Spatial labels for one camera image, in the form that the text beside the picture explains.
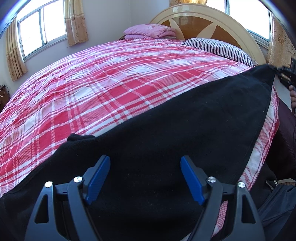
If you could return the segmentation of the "person's thumb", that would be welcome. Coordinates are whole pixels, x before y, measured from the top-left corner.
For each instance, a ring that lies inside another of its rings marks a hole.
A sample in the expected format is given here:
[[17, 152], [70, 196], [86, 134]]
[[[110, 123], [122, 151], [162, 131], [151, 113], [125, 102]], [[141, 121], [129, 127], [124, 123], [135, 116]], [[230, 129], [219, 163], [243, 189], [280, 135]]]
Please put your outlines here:
[[296, 88], [295, 86], [291, 85], [289, 87], [290, 90], [290, 101], [291, 101], [291, 106], [292, 106], [292, 112], [295, 112], [296, 108]]

